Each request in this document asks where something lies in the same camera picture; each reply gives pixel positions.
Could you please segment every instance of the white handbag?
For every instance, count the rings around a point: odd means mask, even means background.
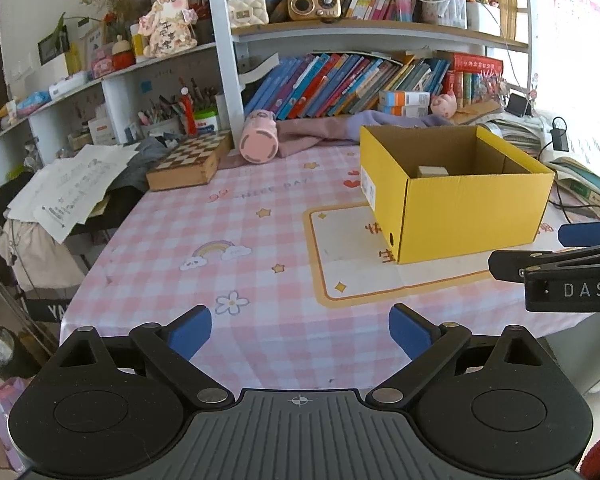
[[[226,0],[226,4],[231,28],[269,23],[265,0]]]

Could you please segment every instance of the pink checkered tablecloth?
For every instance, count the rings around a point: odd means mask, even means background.
[[[219,171],[208,186],[148,193],[82,283],[64,316],[61,339],[83,325],[95,326],[100,335],[123,335],[144,322],[167,324],[204,304],[213,315],[212,335],[192,362],[235,393],[369,388],[408,362],[388,333],[388,312],[397,301],[436,324],[453,320],[477,334],[523,324],[542,336],[586,317],[527,312],[521,285],[484,273],[335,308],[337,295],[347,294],[347,280],[329,285],[326,296],[319,291],[307,215],[319,222],[334,208],[342,213],[337,206],[364,200],[359,152],[314,148],[262,166]],[[311,215],[322,208],[326,214]],[[360,229],[360,244],[384,243],[381,235],[370,237],[373,225]],[[349,286],[354,290],[356,283]]]

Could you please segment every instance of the flower print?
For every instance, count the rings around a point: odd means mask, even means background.
[[[249,304],[249,300],[241,298],[236,290],[232,290],[229,296],[218,296],[216,303],[216,314],[228,312],[231,316],[237,316],[240,314],[240,309]]]

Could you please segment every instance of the pink pig toy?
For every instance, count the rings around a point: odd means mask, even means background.
[[[242,129],[240,154],[253,164],[263,164],[276,156],[278,146],[274,115],[266,110],[251,112]]]
[[[450,119],[456,111],[458,111],[458,101],[453,94],[441,94],[431,101],[431,113],[438,117]]]

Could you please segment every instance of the pink cup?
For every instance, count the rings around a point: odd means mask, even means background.
[[[253,164],[269,162],[278,152],[278,130],[274,115],[266,110],[254,110],[244,123],[240,153]]]

